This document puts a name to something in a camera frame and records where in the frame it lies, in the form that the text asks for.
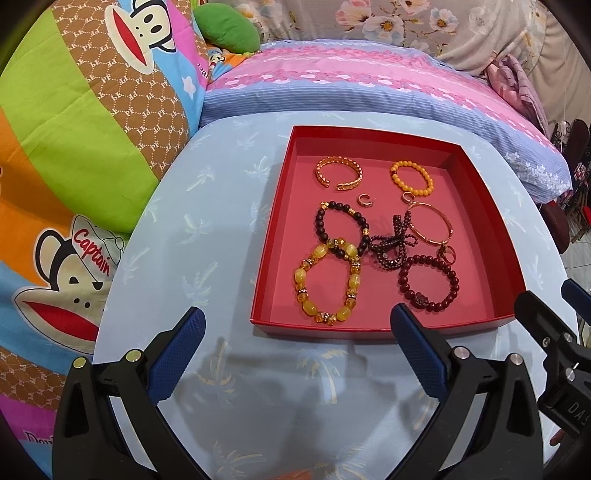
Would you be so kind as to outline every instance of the light blue tablecloth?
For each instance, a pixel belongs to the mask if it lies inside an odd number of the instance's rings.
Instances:
[[[461,144],[502,213],[525,283],[574,330],[560,298],[566,273],[535,205],[486,141],[434,121],[359,112],[261,113],[203,128],[147,206],[116,273],[95,362],[144,348],[191,305],[207,332],[173,396],[160,404],[187,450],[215,478],[380,480],[418,438],[436,402],[391,343],[266,337],[249,322],[269,210],[293,125],[392,130]],[[484,358],[520,352],[539,395],[544,354],[517,323],[452,339]],[[136,458],[148,464],[120,404]],[[461,435],[465,446],[475,417]],[[545,456],[556,427],[543,418]],[[457,460],[462,451],[454,451]]]

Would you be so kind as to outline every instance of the monkey mouth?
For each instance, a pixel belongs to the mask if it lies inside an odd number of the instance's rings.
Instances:
[[[24,303],[56,330],[81,340],[96,341],[99,328],[77,313],[36,301],[25,301]]]

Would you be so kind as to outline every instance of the monkey ear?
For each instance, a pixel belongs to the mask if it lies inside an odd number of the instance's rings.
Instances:
[[[51,283],[51,264],[64,241],[63,237],[55,230],[45,230],[37,239],[35,266],[41,278],[48,283]]]

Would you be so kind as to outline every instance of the gold hoop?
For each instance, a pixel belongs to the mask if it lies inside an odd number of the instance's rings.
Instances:
[[[355,170],[355,173],[358,175],[358,178],[354,181],[339,183],[336,186],[335,190],[352,190],[355,187],[357,187],[359,183],[361,183],[361,179],[363,178],[363,171],[361,170],[361,166],[357,162],[347,157],[326,157],[320,160],[318,162],[318,165],[316,165],[316,178],[326,188],[329,188],[330,182],[323,177],[322,173],[320,172],[320,169],[325,165],[328,165],[329,163],[340,163],[341,165],[347,165],[348,167],[351,167],[353,170]]]
[[[447,218],[447,216],[441,210],[434,207],[430,203],[417,202],[415,200],[414,195],[411,192],[404,192],[402,194],[402,201],[404,203],[408,204],[407,210],[411,210],[415,207],[422,205],[424,207],[430,208],[431,210],[433,210],[436,214],[438,214],[443,219],[443,221],[445,222],[445,224],[447,226],[447,229],[449,230],[449,234],[445,240],[441,240],[441,241],[432,240],[430,238],[427,238],[425,235],[423,235],[421,232],[419,232],[417,230],[417,228],[414,226],[413,223],[410,223],[410,225],[408,227],[423,242],[428,243],[430,245],[438,246],[439,249],[437,250],[437,256],[442,258],[443,260],[445,260],[446,263],[452,265],[456,261],[456,251],[448,245],[448,242],[450,241],[450,239],[452,238],[452,235],[453,235],[453,227],[452,227],[452,223],[449,221],[449,218]],[[448,251],[452,255],[452,260],[448,260],[448,258],[447,258]]]
[[[361,199],[363,199],[363,198],[369,200],[371,197],[367,193],[362,193],[361,195],[359,195],[357,197],[357,203],[360,204],[362,207],[369,208],[369,207],[371,207],[374,204],[373,202],[364,202],[364,201],[362,201]]]

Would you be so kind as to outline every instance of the monkey cartoon print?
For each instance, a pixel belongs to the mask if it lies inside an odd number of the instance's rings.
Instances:
[[[35,245],[34,262],[47,286],[22,288],[14,304],[50,340],[92,354],[123,247],[121,237],[80,215],[72,222],[71,238],[44,230]]]

